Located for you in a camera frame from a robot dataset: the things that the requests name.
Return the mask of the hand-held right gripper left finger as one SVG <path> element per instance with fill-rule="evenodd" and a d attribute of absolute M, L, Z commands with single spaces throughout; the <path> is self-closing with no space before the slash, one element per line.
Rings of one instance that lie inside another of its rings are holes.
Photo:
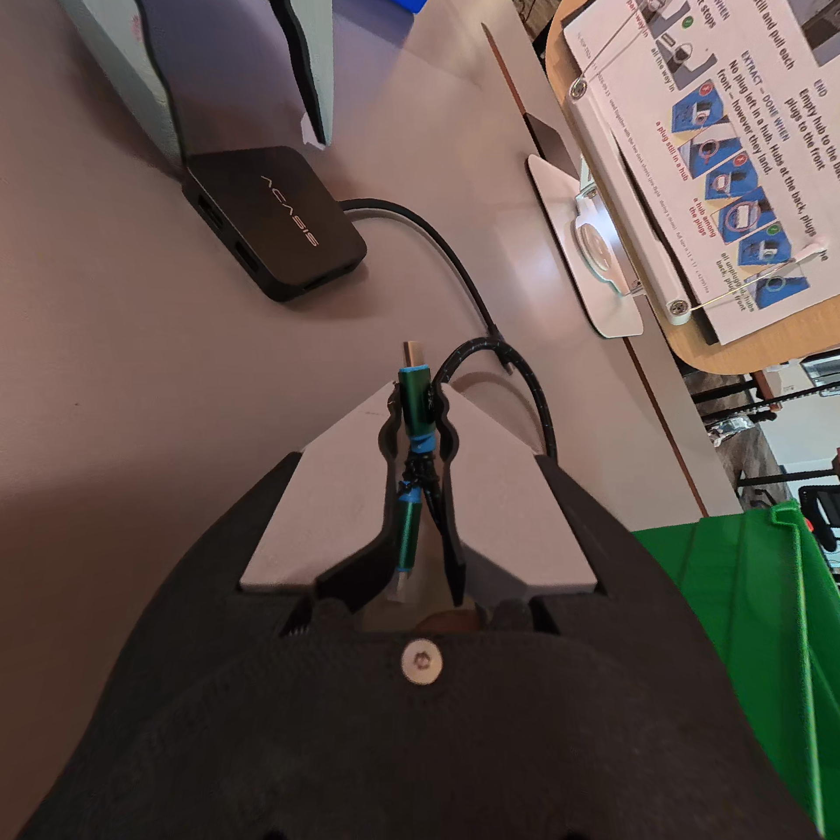
<path fill-rule="evenodd" d="M 247 593 L 304 592 L 352 613 L 395 571 L 401 405 L 387 383 L 299 454 L 240 580 Z"/>

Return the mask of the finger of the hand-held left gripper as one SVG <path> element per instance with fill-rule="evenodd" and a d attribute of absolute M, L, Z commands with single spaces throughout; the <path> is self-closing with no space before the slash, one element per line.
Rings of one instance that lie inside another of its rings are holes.
<path fill-rule="evenodd" d="M 60 1 L 112 88 L 172 169 L 184 172 L 182 133 L 170 88 L 154 57 L 141 1 Z"/>
<path fill-rule="evenodd" d="M 332 1 L 269 1 L 287 41 L 290 64 L 319 144 L 333 139 Z"/>

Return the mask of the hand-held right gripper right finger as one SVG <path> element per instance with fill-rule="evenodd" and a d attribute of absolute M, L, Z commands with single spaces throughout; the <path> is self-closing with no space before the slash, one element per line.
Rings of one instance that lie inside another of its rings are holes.
<path fill-rule="evenodd" d="M 595 573 L 537 455 L 450 385 L 437 392 L 457 581 L 483 607 L 591 594 Z"/>

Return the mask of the black usb hub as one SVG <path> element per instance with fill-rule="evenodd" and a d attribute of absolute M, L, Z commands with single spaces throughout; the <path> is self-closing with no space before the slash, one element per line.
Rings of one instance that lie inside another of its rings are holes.
<path fill-rule="evenodd" d="M 408 207 L 372 197 L 337 200 L 307 159 L 287 146 L 189 157 L 182 192 L 262 293 L 284 303 L 362 263 L 367 245 L 352 214 L 401 218 L 446 258 L 485 325 L 488 350 L 503 367 L 513 367 L 512 351 L 465 265 L 436 228 Z"/>

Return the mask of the green plastic bin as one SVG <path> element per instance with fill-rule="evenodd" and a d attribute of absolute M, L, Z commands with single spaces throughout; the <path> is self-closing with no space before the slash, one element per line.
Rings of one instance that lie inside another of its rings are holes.
<path fill-rule="evenodd" d="M 699 618 L 794 798 L 838 839 L 838 588 L 798 503 L 634 536 Z"/>

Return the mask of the dark desk grommet panel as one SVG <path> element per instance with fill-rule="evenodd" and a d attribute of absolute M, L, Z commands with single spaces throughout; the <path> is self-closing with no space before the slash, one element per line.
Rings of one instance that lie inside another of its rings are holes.
<path fill-rule="evenodd" d="M 539 157 L 578 182 L 580 180 L 580 171 L 576 168 L 560 134 L 555 128 L 527 111 L 493 34 L 485 23 L 482 23 L 481 27 Z"/>

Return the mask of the instruction sheet on stand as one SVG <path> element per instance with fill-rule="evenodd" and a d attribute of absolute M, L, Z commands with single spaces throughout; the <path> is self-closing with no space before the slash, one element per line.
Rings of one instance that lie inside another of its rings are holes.
<path fill-rule="evenodd" d="M 676 263 L 654 230 L 626 163 L 608 129 L 587 128 L 580 118 L 571 88 L 580 74 L 563 36 L 564 20 L 587 2 L 562 1 L 549 26 L 546 67 L 550 85 L 580 151 L 576 154 L 594 176 L 595 187 L 616 226 L 619 242 L 636 270 L 640 291 L 663 330 L 670 349 L 701 371 L 737 374 L 835 349 L 839 339 L 839 297 L 821 301 L 729 344 L 710 344 L 698 321 L 673 323 L 669 304 L 662 301 L 666 281 L 679 284 Z"/>

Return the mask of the white tablet stand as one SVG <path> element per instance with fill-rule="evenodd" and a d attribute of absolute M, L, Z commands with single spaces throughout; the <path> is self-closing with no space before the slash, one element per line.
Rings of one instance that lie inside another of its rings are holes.
<path fill-rule="evenodd" d="M 689 295 L 628 176 L 593 85 L 575 79 L 568 100 L 584 140 L 580 173 L 537 155 L 527 168 L 584 314 L 604 339 L 636 337 L 644 331 L 636 300 L 646 297 L 669 324 L 683 326 L 691 319 Z"/>

